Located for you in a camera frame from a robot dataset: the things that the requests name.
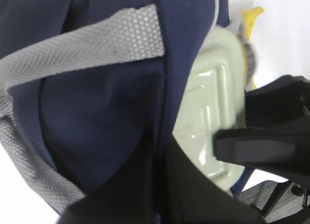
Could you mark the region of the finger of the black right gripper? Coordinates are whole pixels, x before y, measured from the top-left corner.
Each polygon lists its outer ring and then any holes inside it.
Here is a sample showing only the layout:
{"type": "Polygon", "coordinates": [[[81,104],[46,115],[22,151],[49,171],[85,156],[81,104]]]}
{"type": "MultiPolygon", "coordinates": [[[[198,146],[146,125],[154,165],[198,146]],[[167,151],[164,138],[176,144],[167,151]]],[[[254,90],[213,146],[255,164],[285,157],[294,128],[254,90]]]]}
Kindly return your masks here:
{"type": "Polygon", "coordinates": [[[246,127],[214,137],[217,160],[310,181],[310,81],[282,76],[246,92],[246,127]]]}

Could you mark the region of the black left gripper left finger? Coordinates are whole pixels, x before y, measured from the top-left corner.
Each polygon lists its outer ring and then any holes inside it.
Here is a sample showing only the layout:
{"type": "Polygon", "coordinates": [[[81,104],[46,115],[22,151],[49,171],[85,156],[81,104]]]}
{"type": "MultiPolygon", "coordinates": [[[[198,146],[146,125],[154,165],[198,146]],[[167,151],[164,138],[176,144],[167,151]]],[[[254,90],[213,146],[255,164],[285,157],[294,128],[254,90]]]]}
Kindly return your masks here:
{"type": "Polygon", "coordinates": [[[60,224],[168,224],[166,179],[154,150],[154,137],[144,133],[138,146],[102,186],[71,204],[60,224]]]}

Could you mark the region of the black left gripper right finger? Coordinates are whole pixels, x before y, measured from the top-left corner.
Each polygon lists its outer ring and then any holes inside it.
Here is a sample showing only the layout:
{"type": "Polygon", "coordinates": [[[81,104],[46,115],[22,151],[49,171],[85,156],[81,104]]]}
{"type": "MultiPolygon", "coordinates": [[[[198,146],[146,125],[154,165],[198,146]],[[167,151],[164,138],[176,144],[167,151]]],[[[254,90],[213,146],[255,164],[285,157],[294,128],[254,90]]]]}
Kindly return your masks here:
{"type": "Polygon", "coordinates": [[[167,148],[167,223],[263,224],[264,219],[207,179],[172,138],[167,148]]]}

